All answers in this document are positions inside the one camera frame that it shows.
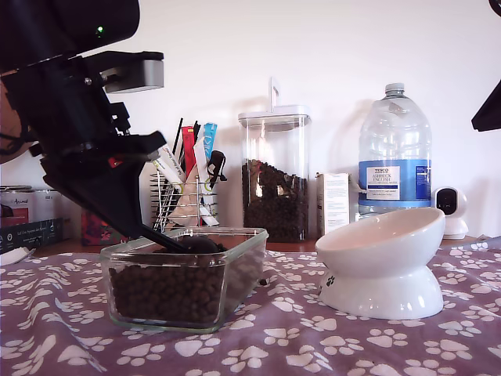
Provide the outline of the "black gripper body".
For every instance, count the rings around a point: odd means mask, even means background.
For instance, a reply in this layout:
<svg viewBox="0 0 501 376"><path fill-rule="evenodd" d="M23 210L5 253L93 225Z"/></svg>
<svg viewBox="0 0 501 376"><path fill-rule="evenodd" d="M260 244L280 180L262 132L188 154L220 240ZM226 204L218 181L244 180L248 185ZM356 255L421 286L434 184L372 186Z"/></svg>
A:
<svg viewBox="0 0 501 376"><path fill-rule="evenodd" d="M7 71L1 76L1 159L30 150L56 160L147 161L164 137L132 135L124 104L107 96L158 89L163 80L161 58L56 58Z"/></svg>

